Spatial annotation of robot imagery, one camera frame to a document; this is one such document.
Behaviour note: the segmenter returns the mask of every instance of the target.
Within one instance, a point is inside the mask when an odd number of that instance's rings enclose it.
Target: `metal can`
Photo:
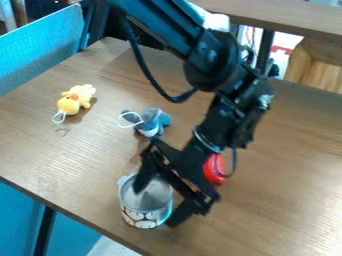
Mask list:
[[[132,174],[118,181],[122,217],[129,225],[140,229],[160,226],[172,212],[171,186],[160,177],[155,177],[143,191],[135,194],[133,191],[135,177],[136,174]]]

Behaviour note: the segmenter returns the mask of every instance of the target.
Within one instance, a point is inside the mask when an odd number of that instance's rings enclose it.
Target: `wooden table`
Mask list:
[[[185,90],[180,61],[143,50],[168,91]],[[97,100],[50,121],[60,92],[92,83]],[[144,255],[341,255],[342,97],[274,81],[272,110],[238,172],[206,217],[176,229],[142,231],[120,215],[117,180],[139,163],[146,139],[115,126],[124,108],[158,106],[172,115],[165,140],[181,147],[211,94],[173,105],[152,89],[126,42],[104,39],[0,99],[0,176],[38,201]]]
[[[202,8],[224,13],[236,24],[261,27],[341,43],[342,8],[304,0],[192,0]]]

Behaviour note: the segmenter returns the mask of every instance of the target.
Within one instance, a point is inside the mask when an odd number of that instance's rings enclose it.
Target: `gray stuffed toy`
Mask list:
[[[171,125],[171,116],[160,108],[148,108],[139,113],[142,120],[139,118],[139,115],[129,112],[129,110],[122,111],[122,117],[132,124],[137,124],[134,126],[134,129],[146,137],[162,135],[164,127]]]

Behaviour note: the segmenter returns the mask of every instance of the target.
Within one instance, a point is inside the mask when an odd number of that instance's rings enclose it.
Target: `yellow plush toy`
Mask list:
[[[62,123],[66,115],[76,115],[82,106],[85,109],[91,107],[90,100],[96,89],[91,84],[75,85],[67,92],[62,92],[63,98],[57,101],[58,112],[52,117],[54,123]]]

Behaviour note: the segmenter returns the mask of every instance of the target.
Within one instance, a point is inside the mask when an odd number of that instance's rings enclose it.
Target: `table leg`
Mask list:
[[[274,34],[274,31],[267,29],[264,29],[262,33],[261,44],[256,65],[257,69],[260,71],[262,75],[266,75],[267,62],[270,57]]]
[[[49,245],[49,239],[53,224],[55,221],[56,212],[48,206],[45,206],[43,219],[40,224],[39,234],[34,249],[34,256],[45,256]]]

